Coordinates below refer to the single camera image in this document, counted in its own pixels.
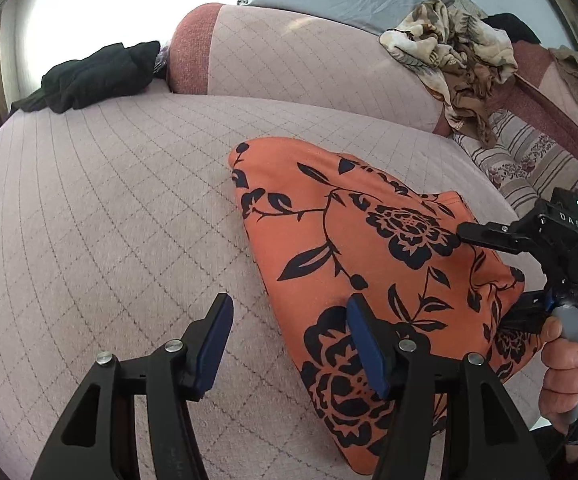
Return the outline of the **person's right hand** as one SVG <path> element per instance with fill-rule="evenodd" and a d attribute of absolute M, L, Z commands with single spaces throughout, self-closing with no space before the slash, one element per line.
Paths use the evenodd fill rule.
<path fill-rule="evenodd" d="M 578 407 L 578 343 L 564 339 L 562 330 L 555 316 L 547 318 L 543 326 L 540 358 L 547 372 L 538 407 L 554 428 L 566 434 L 570 426 L 566 415 Z"/>

